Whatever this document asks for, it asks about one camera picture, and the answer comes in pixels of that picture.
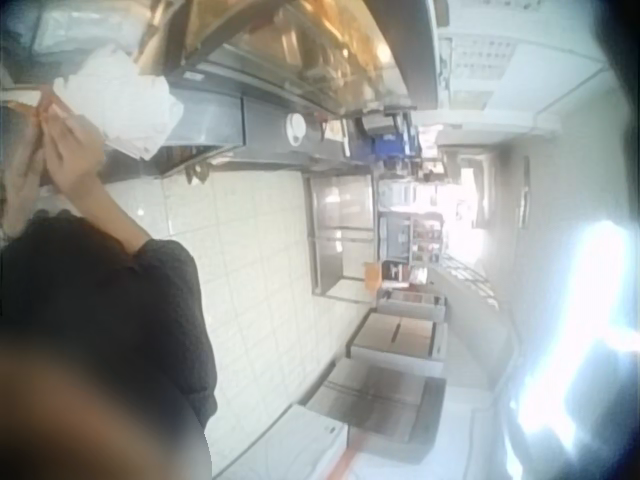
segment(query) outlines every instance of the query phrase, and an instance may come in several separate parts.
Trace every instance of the cabinet door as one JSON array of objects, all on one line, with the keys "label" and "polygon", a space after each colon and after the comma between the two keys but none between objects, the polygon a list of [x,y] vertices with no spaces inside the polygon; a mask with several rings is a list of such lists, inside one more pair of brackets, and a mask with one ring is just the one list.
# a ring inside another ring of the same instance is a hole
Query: cabinet door
[{"label": "cabinet door", "polygon": [[389,347],[389,352],[417,358],[428,358],[431,354],[433,322],[402,318],[400,329]]},{"label": "cabinet door", "polygon": [[388,351],[399,322],[400,317],[372,313],[353,342],[354,346]]}]

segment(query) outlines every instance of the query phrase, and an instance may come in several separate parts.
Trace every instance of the dark sweater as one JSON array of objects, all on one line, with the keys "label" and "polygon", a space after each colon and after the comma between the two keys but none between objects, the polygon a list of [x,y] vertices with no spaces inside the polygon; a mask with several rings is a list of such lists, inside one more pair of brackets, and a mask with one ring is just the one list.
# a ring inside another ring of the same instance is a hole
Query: dark sweater
[{"label": "dark sweater", "polygon": [[0,256],[0,339],[62,354],[169,435],[189,410],[204,428],[216,369],[184,247],[150,240],[131,256],[66,214],[33,220]]}]

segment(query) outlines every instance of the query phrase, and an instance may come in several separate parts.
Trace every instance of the ceiling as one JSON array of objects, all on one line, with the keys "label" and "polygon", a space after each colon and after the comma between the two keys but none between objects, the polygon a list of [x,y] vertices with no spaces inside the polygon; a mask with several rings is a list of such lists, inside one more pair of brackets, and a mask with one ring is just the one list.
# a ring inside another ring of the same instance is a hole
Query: ceiling
[{"label": "ceiling", "polygon": [[[615,85],[595,38],[591,0],[436,1],[438,110],[457,128],[442,130],[439,144],[496,143],[523,129],[557,132],[561,122],[551,117]],[[418,123],[432,117],[417,115]],[[503,121],[510,117],[518,122]]]}]

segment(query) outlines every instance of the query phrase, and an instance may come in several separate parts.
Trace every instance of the sleeve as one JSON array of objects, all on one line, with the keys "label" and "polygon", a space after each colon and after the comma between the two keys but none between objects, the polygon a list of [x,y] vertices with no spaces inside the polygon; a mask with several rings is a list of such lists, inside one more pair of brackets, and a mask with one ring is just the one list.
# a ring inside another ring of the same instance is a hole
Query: sleeve
[{"label": "sleeve", "polygon": [[171,240],[149,240],[134,259],[151,287],[149,354],[204,427],[217,409],[217,375],[196,263],[181,244]]}]

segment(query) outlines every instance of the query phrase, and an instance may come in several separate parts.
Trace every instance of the person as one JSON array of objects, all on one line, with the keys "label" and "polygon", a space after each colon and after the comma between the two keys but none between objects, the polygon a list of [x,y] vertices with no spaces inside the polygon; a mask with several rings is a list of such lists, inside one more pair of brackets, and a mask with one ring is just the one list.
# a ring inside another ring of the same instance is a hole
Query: person
[{"label": "person", "polygon": [[[49,110],[5,175],[0,478],[195,478],[196,450],[210,478],[216,370],[196,264],[117,205],[103,161],[93,125]],[[45,169],[82,217],[30,218]]]}]

